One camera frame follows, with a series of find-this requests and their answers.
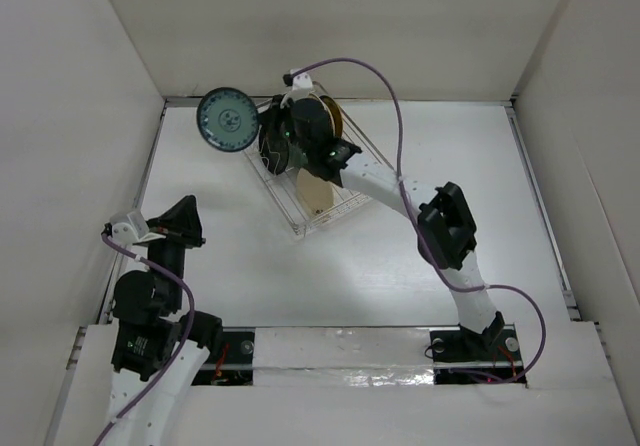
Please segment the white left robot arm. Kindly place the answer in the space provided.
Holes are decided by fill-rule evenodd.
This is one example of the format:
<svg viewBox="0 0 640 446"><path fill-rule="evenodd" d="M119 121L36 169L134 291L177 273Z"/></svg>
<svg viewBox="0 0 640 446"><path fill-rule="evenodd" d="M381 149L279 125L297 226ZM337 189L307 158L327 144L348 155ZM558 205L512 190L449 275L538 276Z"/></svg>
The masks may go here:
<svg viewBox="0 0 640 446"><path fill-rule="evenodd" d="M184 281L187 250L205 243L197 200L187 195L152 219L137 209L116 214L101 239L141 267L113 290L111 392L95 442L161 445L196 374L223 348L221 319L196 309Z"/></svg>

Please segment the beige plate with writing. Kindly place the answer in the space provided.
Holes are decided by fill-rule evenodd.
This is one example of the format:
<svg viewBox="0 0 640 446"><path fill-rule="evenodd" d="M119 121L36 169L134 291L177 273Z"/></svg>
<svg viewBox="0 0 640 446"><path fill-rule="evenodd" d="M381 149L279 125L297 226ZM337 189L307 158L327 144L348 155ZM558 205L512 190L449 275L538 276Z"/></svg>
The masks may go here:
<svg viewBox="0 0 640 446"><path fill-rule="evenodd" d="M334 205L331 184L313 176L306 169L298 171L296 197L304 210L312 217L328 211Z"/></svg>

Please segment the yellow patterned plate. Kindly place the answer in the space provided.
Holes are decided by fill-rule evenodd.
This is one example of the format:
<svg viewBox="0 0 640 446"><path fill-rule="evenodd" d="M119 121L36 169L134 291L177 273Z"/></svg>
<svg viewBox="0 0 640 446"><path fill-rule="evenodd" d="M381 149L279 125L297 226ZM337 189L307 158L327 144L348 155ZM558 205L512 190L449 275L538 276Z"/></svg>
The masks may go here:
<svg viewBox="0 0 640 446"><path fill-rule="evenodd" d="M328 95L321 95L320 100L329 111L334 135L341 138L343 134L343 117L339 105Z"/></svg>

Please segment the blue and white plate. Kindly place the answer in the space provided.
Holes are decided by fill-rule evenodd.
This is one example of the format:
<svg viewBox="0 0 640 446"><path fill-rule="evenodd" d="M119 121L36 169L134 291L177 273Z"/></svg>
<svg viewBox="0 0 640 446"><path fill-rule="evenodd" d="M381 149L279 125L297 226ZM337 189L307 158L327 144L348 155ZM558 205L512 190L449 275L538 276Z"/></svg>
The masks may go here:
<svg viewBox="0 0 640 446"><path fill-rule="evenodd" d="M196 124L210 147L227 153L248 148L260 128L254 101L231 87L216 88L201 99L196 110Z"/></svg>

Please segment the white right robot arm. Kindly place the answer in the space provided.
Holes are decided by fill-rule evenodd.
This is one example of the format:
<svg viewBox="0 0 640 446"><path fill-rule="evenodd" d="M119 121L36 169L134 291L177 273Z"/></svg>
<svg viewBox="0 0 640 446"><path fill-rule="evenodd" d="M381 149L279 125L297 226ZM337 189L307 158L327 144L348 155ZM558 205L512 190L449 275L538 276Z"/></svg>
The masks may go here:
<svg viewBox="0 0 640 446"><path fill-rule="evenodd" d="M331 113L317 97L293 101L277 95L258 118L260 154L271 172L295 165L317 181L362 193L405 216L420 255L451 291L465 353L484 359L497 349L504 318L479 271L477 226L457 184L436 187L403 178L399 168L337 136Z"/></svg>

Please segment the glossy black plate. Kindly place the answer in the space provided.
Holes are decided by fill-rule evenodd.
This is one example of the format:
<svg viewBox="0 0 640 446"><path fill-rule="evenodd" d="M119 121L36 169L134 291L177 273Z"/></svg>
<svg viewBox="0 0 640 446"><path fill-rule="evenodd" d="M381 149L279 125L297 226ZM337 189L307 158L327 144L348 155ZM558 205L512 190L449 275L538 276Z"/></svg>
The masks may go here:
<svg viewBox="0 0 640 446"><path fill-rule="evenodd" d="M266 170L278 176L289 164L289 143L277 131L262 127L258 135L258 152Z"/></svg>

